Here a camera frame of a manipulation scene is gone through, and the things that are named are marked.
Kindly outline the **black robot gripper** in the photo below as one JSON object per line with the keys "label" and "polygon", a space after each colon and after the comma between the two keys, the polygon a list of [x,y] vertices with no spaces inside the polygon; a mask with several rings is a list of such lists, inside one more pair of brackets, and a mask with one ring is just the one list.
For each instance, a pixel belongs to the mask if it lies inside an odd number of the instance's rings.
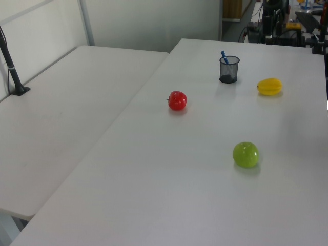
{"label": "black robot gripper", "polygon": [[289,0],[263,0],[263,36],[267,45],[272,45],[272,17],[275,12],[275,35],[282,34],[283,17],[289,13]]}

